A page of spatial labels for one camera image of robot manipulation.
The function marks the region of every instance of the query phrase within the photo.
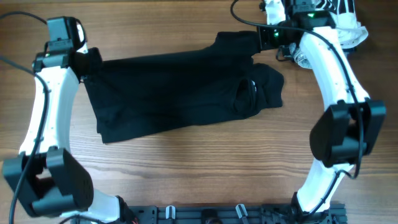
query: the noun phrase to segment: black garment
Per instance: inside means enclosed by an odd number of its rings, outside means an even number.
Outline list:
[[[253,65],[256,32],[220,32],[192,52],[103,62],[84,83],[104,143],[245,119],[282,106],[283,76]]]

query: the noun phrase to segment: wooden table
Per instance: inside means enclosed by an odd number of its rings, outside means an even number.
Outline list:
[[[41,17],[74,16],[104,60],[202,49],[219,31],[254,30],[229,14],[231,1],[2,4],[0,13],[22,10]],[[258,1],[237,4],[237,13],[264,22]],[[358,180],[345,179],[333,197],[345,203],[350,223],[398,223],[398,28],[396,1],[358,1],[358,17],[370,36],[349,57],[362,86],[386,102],[387,118]],[[30,66],[48,40],[47,28],[24,16],[0,21],[1,54]],[[275,50],[256,55],[282,73],[284,106],[242,120],[193,126],[104,145],[84,85],[70,123],[73,155],[97,189],[130,205],[234,205],[287,203],[312,163],[308,135],[323,113],[313,73],[275,60]],[[0,160],[17,155],[30,121],[34,81],[0,63]],[[0,223],[7,223],[12,191],[0,179]],[[31,220],[20,206],[16,223]]]

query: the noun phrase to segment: wooden surface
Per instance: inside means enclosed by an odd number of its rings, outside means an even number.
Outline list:
[[[104,60],[202,49],[218,31],[254,30],[229,14],[230,1],[3,4],[41,17],[74,16],[99,47]],[[264,22],[257,1],[239,2],[237,13]],[[350,223],[398,223],[398,3],[357,2],[369,39],[350,56],[353,70],[374,99],[387,105],[387,119],[358,180],[345,179],[333,197],[345,203]],[[0,21],[0,52],[29,66],[48,39],[46,27],[28,17]],[[312,163],[308,135],[323,113],[315,77],[275,51],[256,55],[285,77],[284,106],[243,121],[193,126],[104,145],[85,87],[73,105],[70,144],[97,189],[122,196],[130,205],[212,205],[289,202]],[[17,155],[34,100],[34,81],[0,63],[0,161]],[[0,178],[0,223],[7,223],[12,191]],[[20,206],[17,223],[29,219]]]

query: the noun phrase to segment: black and white striped object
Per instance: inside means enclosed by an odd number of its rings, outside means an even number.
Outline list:
[[[317,0],[315,7],[337,15],[347,12],[355,13],[354,0]]]

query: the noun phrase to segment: cable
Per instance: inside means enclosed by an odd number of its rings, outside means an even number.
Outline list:
[[[35,16],[35,15],[31,14],[31,13],[21,12],[21,11],[5,13],[5,14],[0,16],[0,19],[3,19],[5,17],[7,17],[7,16],[18,15],[18,14],[33,17],[33,18],[39,20],[40,22],[43,22],[44,24],[47,24],[47,22],[44,19],[42,19],[42,18],[40,18],[38,16]],[[37,150],[39,149],[39,146],[40,146],[40,142],[42,141],[44,124],[45,124],[45,120],[46,120],[46,117],[47,117],[47,111],[48,111],[48,108],[49,108],[49,88],[48,88],[46,82],[43,80],[42,77],[36,75],[33,71],[29,70],[28,68],[25,68],[22,65],[19,65],[19,64],[13,62],[12,60],[7,59],[6,57],[4,57],[2,55],[0,55],[0,60],[2,60],[3,62],[8,63],[9,65],[11,65],[11,66],[13,66],[15,68],[18,68],[18,69],[20,69],[20,70],[22,70],[24,72],[27,72],[27,73],[31,74],[32,76],[34,76],[35,78],[37,78],[40,81],[40,83],[42,84],[42,86],[43,86],[43,94],[44,94],[43,112],[42,112],[42,117],[40,119],[39,128],[37,130],[37,135],[36,135],[36,138],[35,138],[35,144],[33,146],[32,152],[30,153],[30,156],[29,156],[29,158],[28,158],[28,160],[26,162],[24,170],[22,171],[21,177],[18,180],[17,187],[16,187],[16,189],[14,191],[14,196],[12,197],[12,201],[11,201],[10,213],[9,213],[9,224],[13,224],[14,223],[14,216],[15,216],[15,208],[16,208],[19,192],[21,191],[21,187],[22,187],[22,185],[23,185],[23,183],[25,181],[25,178],[26,178],[26,175],[28,173],[28,170],[32,166],[34,155],[36,155],[36,152],[37,152]]]
[[[355,95],[355,91],[354,91],[354,86],[351,82],[351,79],[349,78],[348,75],[348,71],[347,68],[344,64],[343,59],[340,57],[339,53],[337,52],[335,46],[333,46],[333,44],[331,44],[326,38],[324,38],[322,35],[317,34],[316,32],[312,31],[312,30],[306,30],[306,29],[302,29],[302,28],[296,28],[296,27],[282,27],[282,26],[274,26],[274,25],[267,25],[267,24],[260,24],[257,22],[250,22],[250,21],[246,21],[240,17],[238,17],[235,12],[234,12],[234,6],[235,4],[238,2],[239,0],[234,0],[233,3],[231,4],[230,7],[230,11],[231,11],[231,15],[239,22],[242,22],[244,24],[250,25],[250,26],[256,26],[256,27],[263,27],[266,29],[285,29],[285,30],[296,30],[296,31],[300,31],[300,32],[306,32],[309,34],[314,35],[315,37],[318,37],[319,39],[321,39],[322,41],[324,41],[324,43],[326,43],[326,45],[329,47],[330,50],[333,51],[333,53],[336,55],[341,68],[344,71],[344,75],[346,77],[346,81],[347,81],[347,85],[348,85],[348,90],[351,93],[351,96],[353,97],[354,100],[354,106],[355,106],[355,110],[357,112],[357,119],[358,119],[358,129],[359,129],[359,152],[358,152],[358,158],[356,160],[356,167],[355,167],[355,173],[354,175],[351,175],[349,172],[345,171],[345,170],[339,170],[337,172],[335,172],[335,177],[333,178],[328,190],[326,191],[326,194],[324,195],[324,197],[320,200],[319,204],[308,214],[305,216],[305,218],[308,218],[309,216],[313,215],[325,202],[326,199],[329,197],[329,195],[331,194],[331,191],[333,190],[338,178],[340,177],[340,174],[343,173],[345,175],[347,175],[350,179],[356,179],[359,175],[359,170],[361,168],[361,161],[362,161],[362,156],[363,156],[363,139],[364,139],[364,124],[363,124],[363,120],[362,120],[362,112],[361,112],[361,108],[359,107],[359,103],[358,103],[358,99]]]
[[[62,220],[59,224],[64,224],[67,221],[69,221],[71,219],[74,219],[74,218],[77,218],[77,219],[80,219],[80,220],[86,220],[86,221],[89,221],[89,222],[95,222],[95,223],[98,223],[98,224],[105,224],[105,222],[101,222],[100,220],[95,220],[93,218],[88,218],[88,217],[84,217],[84,216],[81,216],[81,215],[72,215],[71,217],[68,217],[68,218]]]
[[[7,17],[7,16],[13,16],[13,15],[30,16],[30,17],[33,17],[33,18],[37,19],[38,21],[40,21],[40,22],[42,22],[42,23],[47,25],[47,22],[44,19],[40,18],[39,16],[33,15],[31,13],[28,13],[28,12],[22,12],[22,11],[7,12],[7,13],[1,15],[0,19],[3,19],[5,17]]]

